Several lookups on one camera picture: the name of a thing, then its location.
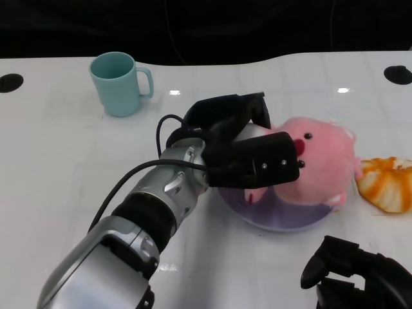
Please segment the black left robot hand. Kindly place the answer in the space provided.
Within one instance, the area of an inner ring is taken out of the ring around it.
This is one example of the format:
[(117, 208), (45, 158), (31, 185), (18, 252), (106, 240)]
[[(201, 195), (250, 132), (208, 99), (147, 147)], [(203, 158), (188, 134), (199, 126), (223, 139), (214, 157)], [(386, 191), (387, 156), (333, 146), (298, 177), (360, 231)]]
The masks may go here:
[(271, 122), (263, 92), (225, 95), (198, 101), (184, 117), (185, 123), (205, 142), (201, 154), (211, 187), (259, 187), (253, 159), (257, 147), (235, 143), (270, 134)]

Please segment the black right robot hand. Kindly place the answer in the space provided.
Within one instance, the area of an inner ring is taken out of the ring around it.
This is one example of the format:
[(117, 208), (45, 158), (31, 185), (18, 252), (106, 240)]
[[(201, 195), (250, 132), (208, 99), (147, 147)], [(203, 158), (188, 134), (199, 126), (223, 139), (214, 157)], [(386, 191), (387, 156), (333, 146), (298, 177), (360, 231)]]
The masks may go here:
[(316, 287), (317, 308), (411, 308), (411, 273), (382, 254), (325, 236), (306, 264), (301, 288)]

